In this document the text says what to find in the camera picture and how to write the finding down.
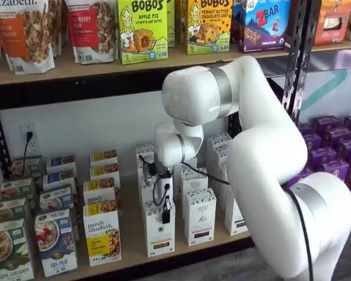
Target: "black cable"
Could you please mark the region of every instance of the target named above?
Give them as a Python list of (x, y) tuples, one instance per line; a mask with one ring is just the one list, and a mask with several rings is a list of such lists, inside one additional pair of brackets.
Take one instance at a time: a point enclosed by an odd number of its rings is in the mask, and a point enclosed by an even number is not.
[(211, 176), (210, 174), (207, 174), (207, 173), (204, 173), (202, 171), (199, 171), (198, 169), (195, 169), (194, 167), (192, 167), (191, 165), (187, 164), (186, 162), (181, 162), (183, 165), (186, 165), (187, 167), (189, 167), (191, 170), (193, 170), (194, 172), (197, 172), (199, 174), (202, 174), (204, 176), (207, 176), (207, 177), (210, 177), (212, 180), (215, 180), (215, 181), (218, 181), (220, 183), (223, 183), (223, 184), (227, 184), (230, 186), (230, 182), (228, 181), (224, 181), (224, 180), (220, 180), (220, 179), (217, 179), (216, 177), (214, 176)]
[(26, 134), (26, 145), (25, 145), (25, 151), (23, 153), (23, 163), (22, 163), (22, 174), (21, 177), (23, 177), (23, 174), (25, 173), (25, 161), (26, 161), (26, 152), (27, 152), (27, 147), (29, 146), (29, 142), (33, 138), (33, 132), (27, 132)]
[(295, 206), (296, 206), (298, 213), (299, 213), (300, 222), (302, 224), (303, 235), (304, 235), (304, 240), (305, 240), (305, 248), (307, 250), (309, 281), (314, 281), (314, 268), (313, 268), (313, 264), (312, 264), (311, 247), (309, 246), (308, 233), (307, 233), (307, 228), (305, 227), (303, 213), (302, 213), (302, 210), (300, 209), (299, 202), (298, 202), (295, 194), (293, 193), (293, 191), (291, 191), (290, 189), (285, 189), (285, 192), (287, 192), (288, 195), (290, 195), (290, 197), (294, 201)]

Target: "wall outlet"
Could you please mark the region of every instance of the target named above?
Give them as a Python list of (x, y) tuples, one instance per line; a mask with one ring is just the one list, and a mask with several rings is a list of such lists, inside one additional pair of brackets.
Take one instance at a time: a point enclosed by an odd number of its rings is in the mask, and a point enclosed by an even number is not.
[(27, 146), (27, 152), (29, 152), (29, 154), (31, 154), (32, 152), (39, 153), (40, 148), (39, 148), (39, 139), (37, 137), (37, 132), (36, 132), (36, 124), (21, 125), (20, 129), (21, 129), (24, 145), (26, 145), (27, 133), (33, 132), (33, 137), (31, 138), (29, 145)]

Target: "green cereal box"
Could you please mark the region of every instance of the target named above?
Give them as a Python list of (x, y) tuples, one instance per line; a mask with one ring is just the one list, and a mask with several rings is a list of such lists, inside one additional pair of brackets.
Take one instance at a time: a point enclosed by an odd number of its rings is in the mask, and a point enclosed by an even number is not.
[(176, 45), (176, 0), (167, 0), (168, 3), (168, 47)]
[(232, 0), (187, 0), (187, 54), (228, 52)]
[(168, 58), (167, 0), (118, 0), (122, 64)]

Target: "robotic arm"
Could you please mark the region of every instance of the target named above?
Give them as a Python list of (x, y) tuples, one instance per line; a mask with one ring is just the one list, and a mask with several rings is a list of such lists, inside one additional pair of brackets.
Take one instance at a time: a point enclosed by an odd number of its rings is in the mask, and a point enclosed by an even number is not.
[[(175, 119), (173, 126), (156, 127), (155, 150), (166, 167), (196, 156), (202, 124), (239, 111), (243, 132), (230, 145), (227, 162), (236, 201), (276, 274), (308, 280), (298, 211), (280, 186), (302, 170), (307, 147), (258, 62), (245, 56), (219, 68), (175, 71), (164, 81), (162, 99)], [(351, 230), (351, 193), (327, 173), (315, 173), (291, 190), (307, 227), (315, 280), (331, 280)]]

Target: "orange label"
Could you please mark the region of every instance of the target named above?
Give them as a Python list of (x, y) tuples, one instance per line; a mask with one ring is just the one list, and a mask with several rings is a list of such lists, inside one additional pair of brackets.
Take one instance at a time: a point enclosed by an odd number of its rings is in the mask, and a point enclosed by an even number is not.
[(27, 57), (23, 19), (16, 13), (0, 13), (0, 42), (10, 57)]

